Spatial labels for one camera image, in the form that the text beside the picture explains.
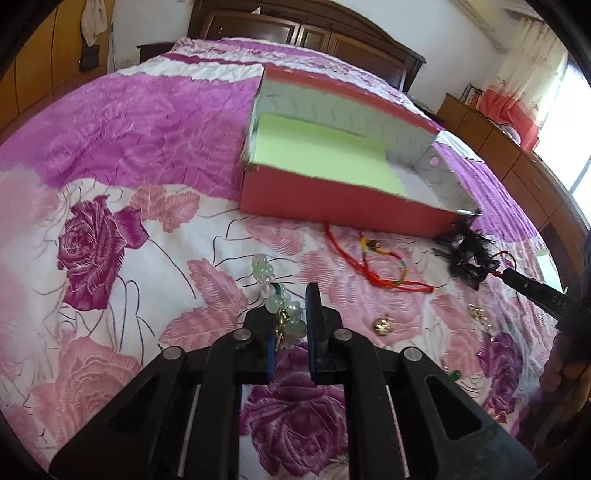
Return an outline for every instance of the curtain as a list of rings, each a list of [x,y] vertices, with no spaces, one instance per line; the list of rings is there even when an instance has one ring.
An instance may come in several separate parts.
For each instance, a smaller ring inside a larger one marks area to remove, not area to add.
[[[545,23],[522,19],[495,83],[480,111],[499,124],[510,124],[521,147],[532,150],[566,71],[568,52]]]

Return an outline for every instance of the bed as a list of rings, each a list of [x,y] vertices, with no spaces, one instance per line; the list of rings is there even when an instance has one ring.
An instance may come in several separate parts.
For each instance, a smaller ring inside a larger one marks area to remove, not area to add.
[[[260,252],[294,298],[318,282],[345,326],[461,372],[462,388],[517,433],[553,342],[544,312],[497,278],[478,291],[450,278],[428,239],[371,233],[411,280],[441,286],[409,294],[370,286],[320,225],[240,212],[240,153],[266,64],[422,115],[384,79],[321,51],[185,38],[70,93],[0,147],[0,409],[42,467],[162,349],[211,345],[261,305],[250,276]],[[544,242],[486,164],[448,132],[434,146],[479,203],[475,226],[542,279]],[[333,233],[360,254],[356,230]],[[370,262],[391,276],[383,257]],[[378,336],[383,315],[394,331]],[[348,477],[343,391],[311,383],[305,342],[280,350],[272,384],[245,387],[242,401],[242,479]]]

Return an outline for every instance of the drawer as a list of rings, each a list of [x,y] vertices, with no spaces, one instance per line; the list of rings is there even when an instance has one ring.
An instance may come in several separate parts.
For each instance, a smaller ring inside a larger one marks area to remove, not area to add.
[[[515,175],[515,173],[510,171],[505,176],[503,185],[529,217],[531,223],[540,230],[542,225],[544,225],[548,219],[548,216],[524,183],[517,175]]]
[[[554,190],[554,187],[545,179],[540,171],[532,165],[531,160],[525,155],[519,157],[517,163],[513,167],[513,171],[521,179],[529,191],[538,200],[540,206],[544,209],[548,216],[552,215],[561,199]]]
[[[521,150],[515,142],[496,128],[492,130],[484,145],[478,151],[478,156],[486,162],[501,181],[520,155]]]
[[[455,132],[475,152],[482,148],[492,131],[492,124],[472,111],[467,111]]]
[[[437,116],[445,122],[445,125],[443,126],[446,130],[455,133],[457,127],[459,127],[462,120],[464,120],[467,111],[468,108],[466,105],[451,95],[446,95],[445,100],[437,112]]]
[[[550,223],[564,242],[564,246],[573,261],[574,269],[580,274],[583,271],[583,244],[586,232],[581,230],[573,214],[564,204],[560,205],[550,217]]]

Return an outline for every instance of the red cardboard box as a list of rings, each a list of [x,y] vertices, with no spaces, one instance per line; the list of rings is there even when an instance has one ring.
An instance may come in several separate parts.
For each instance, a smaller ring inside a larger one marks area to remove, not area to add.
[[[243,151],[241,210],[432,238],[478,206],[438,129],[373,93],[267,68]]]

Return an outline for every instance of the black feather accessory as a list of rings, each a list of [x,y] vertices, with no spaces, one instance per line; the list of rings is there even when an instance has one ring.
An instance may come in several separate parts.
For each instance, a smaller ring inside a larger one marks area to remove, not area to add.
[[[485,237],[481,231],[473,231],[471,228],[479,215],[480,211],[477,211],[464,217],[454,224],[451,231],[434,239],[447,252],[433,249],[435,255],[445,258],[449,263],[450,275],[459,277],[474,290],[478,290],[486,276],[501,264],[491,258],[488,250],[493,241]]]

